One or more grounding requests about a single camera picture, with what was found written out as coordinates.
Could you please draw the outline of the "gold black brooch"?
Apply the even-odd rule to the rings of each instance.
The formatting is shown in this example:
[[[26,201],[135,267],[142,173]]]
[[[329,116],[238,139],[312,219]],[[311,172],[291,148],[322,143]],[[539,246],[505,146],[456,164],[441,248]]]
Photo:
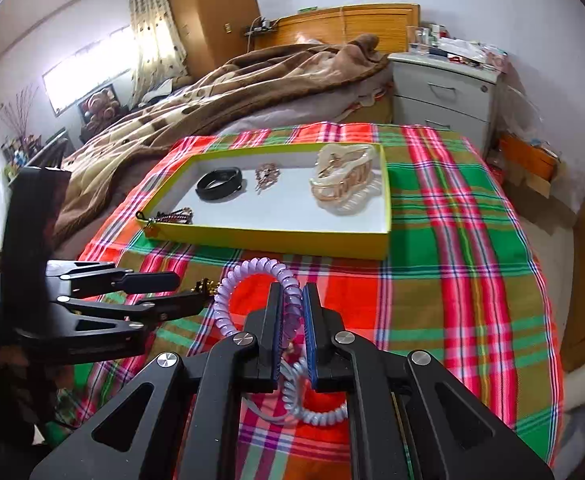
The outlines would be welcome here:
[[[201,281],[198,281],[196,285],[192,288],[192,292],[194,294],[206,295],[209,297],[213,297],[219,288],[219,283],[209,280],[208,278],[204,278]]]

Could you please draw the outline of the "pink rhinestone hair clip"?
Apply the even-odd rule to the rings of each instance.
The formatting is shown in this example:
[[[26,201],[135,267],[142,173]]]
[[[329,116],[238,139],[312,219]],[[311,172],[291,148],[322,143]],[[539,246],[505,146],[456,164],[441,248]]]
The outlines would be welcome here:
[[[256,169],[256,191],[263,191],[274,185],[280,176],[280,170],[274,162],[265,162]]]

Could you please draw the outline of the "black wristband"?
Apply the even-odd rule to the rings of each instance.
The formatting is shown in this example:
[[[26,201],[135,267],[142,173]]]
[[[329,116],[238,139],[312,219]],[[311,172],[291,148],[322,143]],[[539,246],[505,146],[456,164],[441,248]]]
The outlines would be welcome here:
[[[223,167],[209,171],[196,184],[196,194],[205,202],[225,200],[242,188],[242,170]]]

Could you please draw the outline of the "plaid colourful cloth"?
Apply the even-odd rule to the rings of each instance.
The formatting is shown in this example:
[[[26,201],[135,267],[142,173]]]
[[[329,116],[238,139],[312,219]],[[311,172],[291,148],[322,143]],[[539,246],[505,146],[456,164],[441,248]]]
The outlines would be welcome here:
[[[105,221],[80,260],[134,270],[174,270],[184,285],[222,278],[257,252],[148,240],[135,212],[190,156],[311,142],[380,143],[387,157],[391,233],[381,262],[268,255],[347,330],[380,349],[428,350],[543,460],[554,465],[563,416],[557,328],[544,275],[513,206],[469,141],[452,132],[390,125],[312,125],[193,136],[163,159]],[[220,339],[212,316],[169,322],[146,356],[78,365],[61,390],[57,418],[79,427],[157,353],[195,354]],[[280,427],[242,408],[236,478],[350,479],[347,423]]]

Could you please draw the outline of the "yellow green shallow tray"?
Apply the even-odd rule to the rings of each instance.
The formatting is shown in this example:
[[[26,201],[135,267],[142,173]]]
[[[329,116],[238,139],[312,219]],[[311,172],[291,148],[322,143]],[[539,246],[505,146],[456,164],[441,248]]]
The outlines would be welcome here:
[[[375,169],[382,194],[358,214],[340,216],[321,208],[309,189],[319,150],[330,143],[306,143],[239,148],[186,158],[152,192],[136,214],[146,236],[193,245],[229,247],[253,252],[277,252],[364,260],[388,256],[391,231],[390,188],[385,150],[378,152]],[[278,181],[256,191],[256,169],[274,162]],[[223,167],[242,170],[242,188],[216,202],[196,194],[196,184],[209,171]]]

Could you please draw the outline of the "framed teddy picture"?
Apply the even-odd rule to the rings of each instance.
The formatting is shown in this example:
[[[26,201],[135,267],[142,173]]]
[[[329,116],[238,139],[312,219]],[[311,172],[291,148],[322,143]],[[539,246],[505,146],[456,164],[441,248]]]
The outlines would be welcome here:
[[[78,110],[85,127],[96,128],[114,119],[121,110],[114,85],[106,84],[93,91],[79,102]]]

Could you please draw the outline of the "cream claw hair clip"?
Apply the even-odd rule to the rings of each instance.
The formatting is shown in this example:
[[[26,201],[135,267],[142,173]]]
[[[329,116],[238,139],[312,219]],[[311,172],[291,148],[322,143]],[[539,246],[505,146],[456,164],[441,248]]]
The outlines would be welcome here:
[[[309,178],[311,194],[321,208],[334,214],[358,214],[382,194],[381,175],[375,169],[378,152],[371,144],[323,146]]]

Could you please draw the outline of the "brown patterned blanket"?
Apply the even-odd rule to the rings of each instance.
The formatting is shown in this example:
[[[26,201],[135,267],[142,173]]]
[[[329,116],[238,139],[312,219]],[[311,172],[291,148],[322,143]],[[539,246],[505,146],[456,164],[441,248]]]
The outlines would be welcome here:
[[[347,44],[284,44],[251,51],[176,96],[123,117],[62,163],[71,177],[54,246],[98,217],[136,160],[164,156],[186,136],[211,136],[273,105],[373,77],[389,64],[378,44],[376,35],[363,34]]]

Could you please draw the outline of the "patterned curtain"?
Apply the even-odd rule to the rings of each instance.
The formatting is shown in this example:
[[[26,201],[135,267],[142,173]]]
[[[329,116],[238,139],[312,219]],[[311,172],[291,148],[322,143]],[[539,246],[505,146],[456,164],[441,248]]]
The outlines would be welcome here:
[[[166,79],[187,74],[186,49],[169,0],[129,0],[133,41],[130,107]]]

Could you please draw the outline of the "orange box on floor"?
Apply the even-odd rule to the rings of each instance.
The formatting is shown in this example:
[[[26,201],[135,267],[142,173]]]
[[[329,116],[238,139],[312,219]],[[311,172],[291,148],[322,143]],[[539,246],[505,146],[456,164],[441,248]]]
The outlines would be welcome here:
[[[505,179],[548,198],[560,166],[559,159],[511,133],[503,133],[498,146],[505,162]]]

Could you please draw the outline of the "white nightstand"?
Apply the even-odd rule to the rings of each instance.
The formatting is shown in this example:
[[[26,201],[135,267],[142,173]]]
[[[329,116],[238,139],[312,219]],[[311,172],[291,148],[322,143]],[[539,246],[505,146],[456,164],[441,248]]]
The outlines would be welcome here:
[[[436,56],[389,55],[393,120],[466,136],[479,154],[489,146],[496,113],[498,73]]]

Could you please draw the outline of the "wooden wardrobe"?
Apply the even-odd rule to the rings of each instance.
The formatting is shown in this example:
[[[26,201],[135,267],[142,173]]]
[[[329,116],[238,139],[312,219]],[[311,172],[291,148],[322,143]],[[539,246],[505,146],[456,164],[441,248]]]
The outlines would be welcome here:
[[[245,32],[259,16],[257,0],[169,0],[186,50],[190,76],[199,79],[247,52]]]

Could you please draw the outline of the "clutter on nightstand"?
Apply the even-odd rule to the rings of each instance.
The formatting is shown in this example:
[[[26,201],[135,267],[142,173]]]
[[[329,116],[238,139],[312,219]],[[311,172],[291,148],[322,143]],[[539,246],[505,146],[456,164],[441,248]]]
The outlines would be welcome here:
[[[452,38],[443,25],[427,27],[407,26],[406,41],[409,52],[444,58],[449,62],[506,73],[509,55],[493,44],[475,40]]]

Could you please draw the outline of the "wooden headboard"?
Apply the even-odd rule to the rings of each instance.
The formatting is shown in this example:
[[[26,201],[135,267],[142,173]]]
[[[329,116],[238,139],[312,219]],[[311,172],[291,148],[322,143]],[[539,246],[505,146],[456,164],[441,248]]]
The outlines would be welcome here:
[[[408,50],[407,29],[420,24],[416,3],[376,3],[337,6],[277,18],[267,32],[251,39],[254,49],[316,40],[322,44],[345,44],[364,34],[378,37],[383,53]]]

